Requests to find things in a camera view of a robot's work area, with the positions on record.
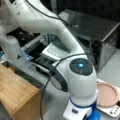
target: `table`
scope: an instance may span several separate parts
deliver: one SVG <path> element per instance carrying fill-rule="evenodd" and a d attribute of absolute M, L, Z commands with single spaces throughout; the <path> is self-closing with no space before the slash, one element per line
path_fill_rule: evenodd
<path fill-rule="evenodd" d="M 0 64 L 0 100 L 13 120 L 40 119 L 40 91 Z"/>

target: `pink object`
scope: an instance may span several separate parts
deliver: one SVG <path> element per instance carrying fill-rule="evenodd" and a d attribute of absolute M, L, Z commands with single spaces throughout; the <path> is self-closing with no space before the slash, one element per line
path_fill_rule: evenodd
<path fill-rule="evenodd" d="M 119 94 L 115 87 L 104 82 L 98 83 L 97 87 L 99 90 L 98 105 L 100 107 L 112 107 L 118 102 Z"/>

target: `black cable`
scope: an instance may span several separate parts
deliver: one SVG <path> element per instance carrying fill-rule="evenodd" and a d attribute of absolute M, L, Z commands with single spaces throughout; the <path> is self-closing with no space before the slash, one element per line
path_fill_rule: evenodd
<path fill-rule="evenodd" d="M 27 1 L 27 3 L 28 3 L 32 8 L 34 8 L 36 11 L 40 12 L 41 14 L 45 15 L 46 17 L 53 18 L 53 19 L 56 19 L 56 20 L 60 20 L 60 21 L 62 21 L 63 23 L 65 23 L 67 26 L 69 26 L 69 24 L 68 24 L 65 20 L 61 19 L 60 16 L 57 15 L 58 18 L 57 18 L 57 17 L 53 17 L 53 16 L 49 16 L 49 15 L 43 13 L 42 11 L 38 10 L 38 9 L 37 9 L 35 6 L 33 6 L 28 0 L 26 0 L 26 1 Z"/>
<path fill-rule="evenodd" d="M 43 92 L 42 92 L 42 95 L 41 95 L 41 100 L 40 100 L 40 116 L 41 116 L 41 119 L 43 119 L 43 112 L 42 112 L 42 102 L 43 102 L 43 97 L 44 97 L 44 94 L 45 94 L 45 90 L 48 86 L 48 83 L 50 82 L 50 78 L 51 76 L 55 73 L 55 70 L 57 68 L 57 66 L 64 60 L 68 59 L 68 58 L 71 58 L 71 57 L 75 57 L 75 56 L 79 56 L 79 55 L 92 55 L 92 53 L 81 53 L 81 54 L 74 54 L 74 55 L 70 55 L 70 56 L 67 56 L 65 58 L 62 58 L 60 59 L 60 61 L 55 65 L 54 69 L 51 71 L 50 75 L 49 75 L 49 78 L 48 78 L 48 81 L 47 83 L 45 84 L 44 88 L 43 88 Z"/>

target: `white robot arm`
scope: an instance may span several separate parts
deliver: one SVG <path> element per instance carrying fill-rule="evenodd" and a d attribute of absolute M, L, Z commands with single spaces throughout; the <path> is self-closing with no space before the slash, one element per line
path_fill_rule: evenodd
<path fill-rule="evenodd" d="M 69 55 L 84 54 L 84 50 L 63 22 L 45 8 L 40 0 L 4 1 L 25 31 L 54 34 L 68 48 Z M 98 92 L 95 69 L 85 54 L 68 58 L 58 65 L 51 82 L 58 89 L 70 93 L 69 104 L 64 113 L 66 120 L 83 120 L 91 115 Z"/>

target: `wooden table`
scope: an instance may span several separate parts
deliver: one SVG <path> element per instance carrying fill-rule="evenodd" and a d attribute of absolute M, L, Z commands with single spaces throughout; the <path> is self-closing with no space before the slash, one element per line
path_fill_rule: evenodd
<path fill-rule="evenodd" d="M 13 120 L 40 120 L 40 91 L 0 64 L 0 100 Z"/>

